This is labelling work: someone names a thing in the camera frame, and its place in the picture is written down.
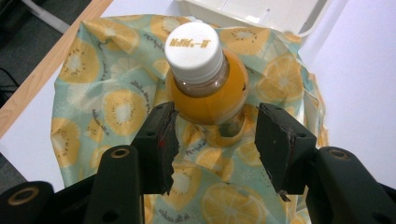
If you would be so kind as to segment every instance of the white table surface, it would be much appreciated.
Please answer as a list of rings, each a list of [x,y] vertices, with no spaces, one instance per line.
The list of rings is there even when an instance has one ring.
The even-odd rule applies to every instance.
[[[396,1],[332,0],[301,57],[323,95],[330,144],[353,152],[378,182],[396,189]],[[114,0],[103,14],[179,15],[172,0]],[[0,139],[0,151],[29,181],[64,188],[50,143],[54,73]]]

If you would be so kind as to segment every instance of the bottle label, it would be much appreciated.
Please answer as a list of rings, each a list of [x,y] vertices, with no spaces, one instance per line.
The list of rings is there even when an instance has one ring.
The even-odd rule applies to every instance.
[[[195,41],[194,39],[188,38],[173,38],[169,42],[170,47],[182,47],[182,48],[201,48],[205,49],[211,42],[210,39],[204,39],[201,42]]]

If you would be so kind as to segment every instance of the plastic bottle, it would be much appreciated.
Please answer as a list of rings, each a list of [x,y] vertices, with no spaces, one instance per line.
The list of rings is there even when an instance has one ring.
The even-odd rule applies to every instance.
[[[239,141],[248,73],[235,54],[221,47],[216,31],[202,22],[185,23],[167,38],[165,56],[171,68],[166,89],[179,115],[197,124],[212,147]]]

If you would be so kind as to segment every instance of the bottle neck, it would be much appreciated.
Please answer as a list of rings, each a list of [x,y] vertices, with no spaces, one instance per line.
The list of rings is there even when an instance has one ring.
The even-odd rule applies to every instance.
[[[189,84],[174,76],[175,84],[181,92],[192,97],[206,97],[220,90],[230,73],[230,63],[224,55],[220,70],[214,77],[203,83]]]

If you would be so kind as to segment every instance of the bolt hole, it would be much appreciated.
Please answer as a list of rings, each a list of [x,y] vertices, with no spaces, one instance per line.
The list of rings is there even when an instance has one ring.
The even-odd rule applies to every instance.
[[[155,132],[148,132],[147,133],[147,136],[149,136],[149,137],[154,136],[154,135],[155,135]]]
[[[333,157],[339,160],[347,160],[349,158],[345,152],[338,149],[330,149],[329,152]]]
[[[111,157],[118,159],[118,158],[126,157],[128,154],[129,154],[129,149],[119,148],[111,153]]]
[[[120,217],[120,215],[116,211],[110,210],[103,215],[102,220],[105,223],[108,223],[108,222],[113,222],[113,221],[119,219],[119,217]]]
[[[8,204],[20,205],[28,203],[32,201],[35,196],[37,196],[38,192],[39,190],[37,187],[28,187],[26,189],[21,189],[8,198]]]
[[[379,223],[384,223],[384,224],[391,223],[390,218],[382,213],[374,212],[373,218],[375,219],[375,221],[377,221]]]

